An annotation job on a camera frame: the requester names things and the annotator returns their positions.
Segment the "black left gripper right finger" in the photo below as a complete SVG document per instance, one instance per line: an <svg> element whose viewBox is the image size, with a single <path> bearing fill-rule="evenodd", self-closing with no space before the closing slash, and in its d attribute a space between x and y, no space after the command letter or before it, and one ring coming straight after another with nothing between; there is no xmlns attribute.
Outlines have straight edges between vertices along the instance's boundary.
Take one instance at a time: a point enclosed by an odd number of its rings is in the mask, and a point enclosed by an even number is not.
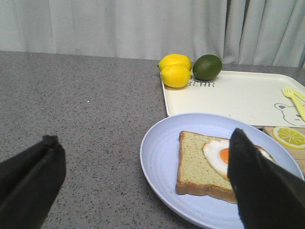
<svg viewBox="0 0 305 229"><path fill-rule="evenodd" d="M246 229L303 229L305 182L265 158L243 130L229 144L228 178Z"/></svg>

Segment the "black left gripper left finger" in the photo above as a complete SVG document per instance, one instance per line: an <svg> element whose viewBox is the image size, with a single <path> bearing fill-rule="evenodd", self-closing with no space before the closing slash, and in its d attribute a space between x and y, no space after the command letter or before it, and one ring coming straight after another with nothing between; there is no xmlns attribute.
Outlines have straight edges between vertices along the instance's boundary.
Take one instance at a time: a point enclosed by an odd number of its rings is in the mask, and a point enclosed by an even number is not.
<svg viewBox="0 0 305 229"><path fill-rule="evenodd" d="M0 164L0 227L39 229L66 176L65 150L57 136Z"/></svg>

